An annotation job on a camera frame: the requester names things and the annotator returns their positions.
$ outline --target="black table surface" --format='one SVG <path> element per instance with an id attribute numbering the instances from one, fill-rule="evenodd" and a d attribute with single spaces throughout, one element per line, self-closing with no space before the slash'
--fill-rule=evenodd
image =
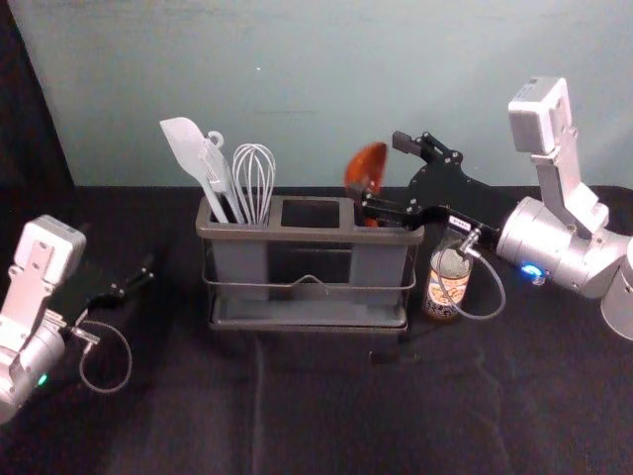
<path id="1" fill-rule="evenodd" d="M 609 228 L 633 234 L 633 192 L 596 191 Z M 633 342 L 608 328 L 598 301 L 529 285 L 491 257 L 508 303 L 489 322 L 437 325 L 413 295 L 400 338 L 210 332 L 194 226 L 201 197 L 187 188 L 0 194 L 0 269 L 24 223 L 43 213 L 88 223 L 84 259 L 114 275 L 157 255 L 143 295 L 92 316 L 129 338 L 130 384 L 90 392 L 77 376 L 80 346 L 70 344 L 49 382 L 0 427 L 0 472 L 633 473 Z M 427 231 L 418 275 L 439 237 Z M 476 269 L 465 305 L 491 310 L 496 298 Z M 121 348 L 100 334 L 94 364 L 116 376 Z"/>

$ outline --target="orange utensil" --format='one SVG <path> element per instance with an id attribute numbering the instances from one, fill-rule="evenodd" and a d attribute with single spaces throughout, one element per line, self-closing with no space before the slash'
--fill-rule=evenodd
<path id="1" fill-rule="evenodd" d="M 374 142 L 365 146 L 354 155 L 345 170 L 345 188 L 351 185 L 361 185 L 362 189 L 370 190 L 372 193 L 380 191 L 387 161 L 387 144 Z M 365 226 L 377 228 L 378 222 L 371 218 L 365 219 Z"/>

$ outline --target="gray utensil caddy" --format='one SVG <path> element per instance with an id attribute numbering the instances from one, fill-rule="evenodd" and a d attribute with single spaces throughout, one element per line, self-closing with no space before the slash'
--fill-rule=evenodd
<path id="1" fill-rule="evenodd" d="M 357 226 L 349 198 L 273 196 L 266 226 L 221 224 L 211 215 L 203 199 L 196 229 L 212 328 L 407 328 L 424 229 Z"/>

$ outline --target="glass jar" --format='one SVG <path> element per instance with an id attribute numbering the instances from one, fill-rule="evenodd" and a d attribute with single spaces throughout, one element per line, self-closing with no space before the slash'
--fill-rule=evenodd
<path id="1" fill-rule="evenodd" d="M 439 275 L 442 276 L 442 283 L 451 300 L 461 308 L 473 269 L 473 257 L 462 255 L 457 250 L 463 240 L 464 236 L 447 229 L 442 241 L 431 253 L 422 308 L 434 320 L 449 322 L 459 315 L 439 286 Z M 442 268 L 439 269 L 440 253 L 445 248 Z"/>

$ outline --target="blue led light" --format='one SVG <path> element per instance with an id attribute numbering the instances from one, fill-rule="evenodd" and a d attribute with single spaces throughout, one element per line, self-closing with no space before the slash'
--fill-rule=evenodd
<path id="1" fill-rule="evenodd" d="M 521 267 L 521 272 L 532 277 L 543 277 L 543 271 L 533 264 L 525 264 Z"/>

